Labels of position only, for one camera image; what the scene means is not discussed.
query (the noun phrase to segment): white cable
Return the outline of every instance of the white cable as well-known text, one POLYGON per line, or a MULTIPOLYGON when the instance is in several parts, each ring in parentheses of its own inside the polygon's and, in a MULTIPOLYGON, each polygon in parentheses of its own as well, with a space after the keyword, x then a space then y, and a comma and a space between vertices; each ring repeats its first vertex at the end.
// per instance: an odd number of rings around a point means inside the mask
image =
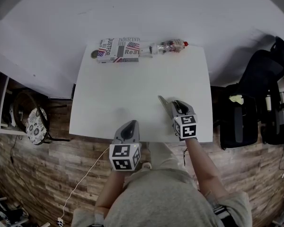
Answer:
MULTIPOLYGON (((99 156, 99 158, 96 160, 96 162, 94 163, 94 165, 99 161, 99 159, 101 158, 101 156, 103 156, 103 154, 109 149, 109 147, 103 151, 103 153, 99 156)), ((94 165, 91 166, 91 168, 89 169, 89 171, 86 173, 86 175, 80 180, 80 182, 78 182, 78 184, 76 185, 75 189, 72 190, 72 192, 70 193, 70 196, 68 197, 68 199, 71 198, 72 193, 77 189, 78 185, 82 182, 82 180, 89 174, 89 172, 91 171, 91 169, 94 167, 94 165)), ((65 201, 65 205, 63 206, 63 215, 61 216, 61 218, 64 216, 64 208, 67 204, 68 199, 65 201)))

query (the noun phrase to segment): white table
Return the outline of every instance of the white table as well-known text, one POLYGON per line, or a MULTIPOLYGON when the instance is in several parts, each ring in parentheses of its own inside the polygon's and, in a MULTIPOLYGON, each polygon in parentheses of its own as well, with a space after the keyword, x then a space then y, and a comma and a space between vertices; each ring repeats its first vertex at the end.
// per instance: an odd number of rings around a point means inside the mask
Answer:
POLYGON ((130 120, 140 126, 140 141, 179 142, 158 95, 192 105, 197 138, 213 140, 213 113, 204 50, 188 46, 181 53, 140 57, 139 62, 98 64, 88 45, 75 89, 70 134, 113 139, 130 120))

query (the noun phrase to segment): person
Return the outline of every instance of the person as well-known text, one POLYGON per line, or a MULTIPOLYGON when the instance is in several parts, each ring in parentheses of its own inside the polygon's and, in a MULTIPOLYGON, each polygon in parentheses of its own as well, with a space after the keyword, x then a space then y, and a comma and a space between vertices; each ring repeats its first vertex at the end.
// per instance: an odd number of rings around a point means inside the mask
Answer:
POLYGON ((199 191, 183 164, 164 143, 150 143, 151 167, 125 179, 112 171, 95 205, 95 218, 75 210, 72 227, 110 226, 251 227, 245 192, 229 193, 196 138, 186 139, 199 191))

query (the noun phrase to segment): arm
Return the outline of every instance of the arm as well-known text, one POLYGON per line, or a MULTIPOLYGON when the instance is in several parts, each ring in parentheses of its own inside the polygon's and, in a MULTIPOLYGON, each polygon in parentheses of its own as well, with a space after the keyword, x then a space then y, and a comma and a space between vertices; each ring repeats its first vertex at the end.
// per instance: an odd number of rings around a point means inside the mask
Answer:
POLYGON ((103 214, 104 218, 106 217, 109 209, 123 191, 124 179, 124 172, 111 172, 101 194, 96 201, 95 212, 103 214))
POLYGON ((189 138, 185 142, 195 175, 199 182, 201 194, 206 195, 211 191, 216 198, 228 195, 221 182, 217 167, 203 150, 197 139, 189 138))

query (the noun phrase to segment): wooden floor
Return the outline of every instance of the wooden floor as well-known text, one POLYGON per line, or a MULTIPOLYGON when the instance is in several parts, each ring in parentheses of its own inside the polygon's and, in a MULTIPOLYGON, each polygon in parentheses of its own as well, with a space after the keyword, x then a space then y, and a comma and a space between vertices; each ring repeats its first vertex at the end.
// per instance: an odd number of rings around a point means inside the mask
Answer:
MULTIPOLYGON (((0 191, 24 206, 40 225, 48 221, 55 226, 66 198, 110 143, 109 140, 69 135, 71 102, 63 104, 67 107, 48 111, 50 133, 53 137, 71 139, 70 142, 35 146, 23 137, 17 139, 12 152, 15 168, 38 201, 27 190, 11 163, 10 150, 16 136, 0 134, 0 191)), ((169 144, 169 147, 183 162, 186 147, 183 144, 169 144)), ((203 147, 222 172, 226 188, 231 192, 241 190, 249 194, 254 226, 271 223, 284 207, 283 171, 278 169, 283 146, 263 145, 259 140, 253 146, 223 151, 219 146, 219 133, 215 132, 213 143, 203 144, 203 147)), ((143 159, 149 157, 147 150, 143 153, 143 159)), ((194 177, 187 154, 186 168, 194 177)), ((66 222, 71 221, 72 212, 78 207, 93 210, 110 171, 107 152, 69 199, 65 208, 66 222)))

